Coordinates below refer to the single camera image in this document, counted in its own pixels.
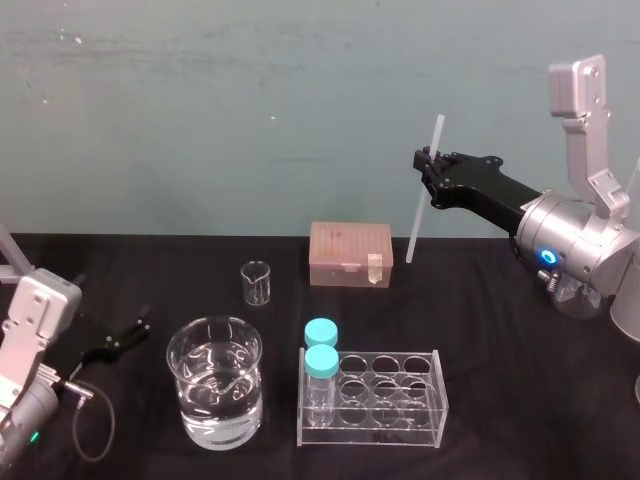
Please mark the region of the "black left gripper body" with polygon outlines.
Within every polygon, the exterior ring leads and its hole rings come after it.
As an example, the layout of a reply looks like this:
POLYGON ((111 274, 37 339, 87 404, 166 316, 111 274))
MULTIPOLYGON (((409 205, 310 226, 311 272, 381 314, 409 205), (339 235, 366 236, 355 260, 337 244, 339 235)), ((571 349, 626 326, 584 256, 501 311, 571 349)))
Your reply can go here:
POLYGON ((46 366, 60 381, 71 380, 85 364, 106 358, 115 340, 113 329, 92 316, 78 313, 47 349, 46 366))

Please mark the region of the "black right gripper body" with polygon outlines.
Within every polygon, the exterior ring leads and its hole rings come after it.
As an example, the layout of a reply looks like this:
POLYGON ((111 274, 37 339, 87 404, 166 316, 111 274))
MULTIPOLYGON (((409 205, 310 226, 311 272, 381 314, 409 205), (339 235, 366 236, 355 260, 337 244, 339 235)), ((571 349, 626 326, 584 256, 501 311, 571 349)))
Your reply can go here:
POLYGON ((523 206, 542 192, 504 175, 503 160, 496 156, 474 157, 451 153, 451 169, 443 174, 446 190, 436 209, 459 208, 471 211, 509 235, 517 233, 524 217, 523 206))

